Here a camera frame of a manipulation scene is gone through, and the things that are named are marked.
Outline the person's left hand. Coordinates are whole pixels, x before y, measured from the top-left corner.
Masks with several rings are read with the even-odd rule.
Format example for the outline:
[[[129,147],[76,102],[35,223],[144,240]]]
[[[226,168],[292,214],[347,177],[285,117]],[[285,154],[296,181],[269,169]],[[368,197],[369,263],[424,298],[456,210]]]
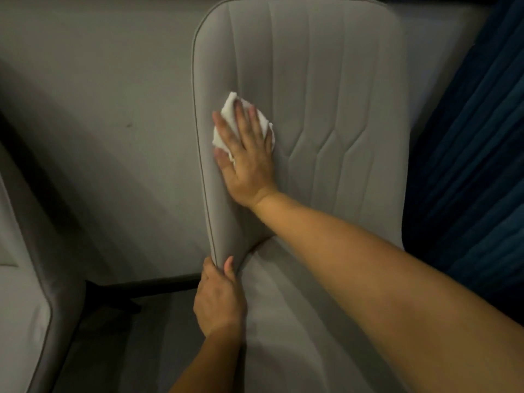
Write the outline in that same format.
[[[224,281],[223,269],[219,269],[211,257],[204,260],[193,311],[205,337],[225,324],[240,324],[244,333],[246,299],[243,288],[238,279],[236,284]]]

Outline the person's right hand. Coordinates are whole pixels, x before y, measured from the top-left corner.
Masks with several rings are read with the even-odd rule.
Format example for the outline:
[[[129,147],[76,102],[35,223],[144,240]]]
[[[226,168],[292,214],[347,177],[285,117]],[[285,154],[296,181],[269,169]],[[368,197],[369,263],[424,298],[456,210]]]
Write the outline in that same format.
[[[265,139],[260,129],[257,108],[251,105],[249,113],[253,130],[253,144],[242,144],[219,112],[213,112],[213,121],[219,135],[231,151],[235,163],[235,181],[224,181],[230,196],[238,204],[259,212],[263,201],[277,194],[272,154],[265,151]]]

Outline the white cleaning cloth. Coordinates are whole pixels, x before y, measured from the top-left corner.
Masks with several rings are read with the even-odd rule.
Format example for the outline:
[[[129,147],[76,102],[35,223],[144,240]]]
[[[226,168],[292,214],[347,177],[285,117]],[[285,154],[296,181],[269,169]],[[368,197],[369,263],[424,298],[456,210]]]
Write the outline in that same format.
[[[235,115],[235,104],[237,103],[238,100],[241,102],[244,108],[244,111],[248,112],[248,110],[251,107],[251,103],[241,97],[238,97],[236,92],[230,92],[228,95],[228,98],[226,99],[222,107],[222,110],[220,111],[220,114],[222,118],[226,121],[227,125],[231,128],[232,132],[236,135],[236,137],[240,138],[239,129],[238,129],[237,122],[236,122],[236,115]],[[272,137],[271,151],[273,151],[275,148],[275,142],[276,142],[275,134],[273,131],[273,125],[259,109],[257,110],[257,113],[258,113],[258,121],[260,124],[261,132],[263,134],[263,138],[265,139],[267,134],[269,132],[271,133],[271,137]],[[226,143],[220,137],[217,127],[214,127],[214,130],[213,130],[212,144],[214,148],[222,149],[225,153],[227,153],[230,161],[233,164],[235,163],[234,157],[231,151],[229,150],[228,146],[226,145]]]

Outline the grey upholstered chair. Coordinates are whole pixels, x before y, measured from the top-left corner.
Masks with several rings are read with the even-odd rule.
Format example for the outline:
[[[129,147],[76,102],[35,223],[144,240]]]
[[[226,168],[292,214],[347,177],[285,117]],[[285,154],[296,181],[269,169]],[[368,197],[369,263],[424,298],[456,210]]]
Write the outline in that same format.
[[[292,250],[229,196],[213,111],[236,92],[276,134],[279,189],[403,248],[409,91],[403,27],[371,0],[228,0],[193,43],[193,98],[211,256],[247,300],[233,393],[405,393]]]
[[[51,393],[86,283],[0,144],[0,393]]]

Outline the person's right forearm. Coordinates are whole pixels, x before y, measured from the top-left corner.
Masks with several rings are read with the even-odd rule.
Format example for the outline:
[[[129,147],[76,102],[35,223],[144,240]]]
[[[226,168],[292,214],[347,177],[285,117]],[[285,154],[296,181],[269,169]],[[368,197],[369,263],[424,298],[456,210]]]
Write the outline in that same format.
[[[271,187],[249,203],[416,393],[524,393],[524,327],[389,242]]]

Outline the person's left forearm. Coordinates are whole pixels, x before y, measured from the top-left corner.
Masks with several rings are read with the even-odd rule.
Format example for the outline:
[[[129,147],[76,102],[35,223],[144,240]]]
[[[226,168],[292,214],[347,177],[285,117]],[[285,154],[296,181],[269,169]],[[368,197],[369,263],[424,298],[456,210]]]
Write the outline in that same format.
[[[210,331],[169,393],[232,393],[242,335],[240,324],[225,324]]]

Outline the dark blue curtain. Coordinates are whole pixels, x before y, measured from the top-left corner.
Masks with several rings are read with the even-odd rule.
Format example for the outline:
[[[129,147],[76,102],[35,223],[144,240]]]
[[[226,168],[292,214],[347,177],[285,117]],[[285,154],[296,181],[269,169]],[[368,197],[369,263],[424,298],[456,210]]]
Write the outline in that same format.
[[[524,326],[524,0],[499,0],[410,153],[403,245]]]

